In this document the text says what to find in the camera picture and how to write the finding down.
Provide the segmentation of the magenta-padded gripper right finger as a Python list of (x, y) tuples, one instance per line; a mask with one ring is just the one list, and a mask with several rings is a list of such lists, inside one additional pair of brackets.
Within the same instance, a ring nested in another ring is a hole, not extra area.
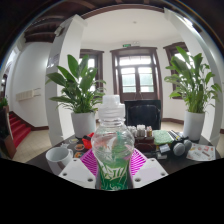
[(168, 175), (155, 158), (147, 158), (137, 149), (132, 154), (129, 172), (134, 188), (143, 187)]

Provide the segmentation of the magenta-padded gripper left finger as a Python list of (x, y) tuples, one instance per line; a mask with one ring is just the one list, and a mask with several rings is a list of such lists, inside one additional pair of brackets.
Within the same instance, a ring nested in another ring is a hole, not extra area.
[(73, 158), (59, 176), (84, 188), (94, 189), (97, 183), (98, 164), (92, 150), (81, 158)]

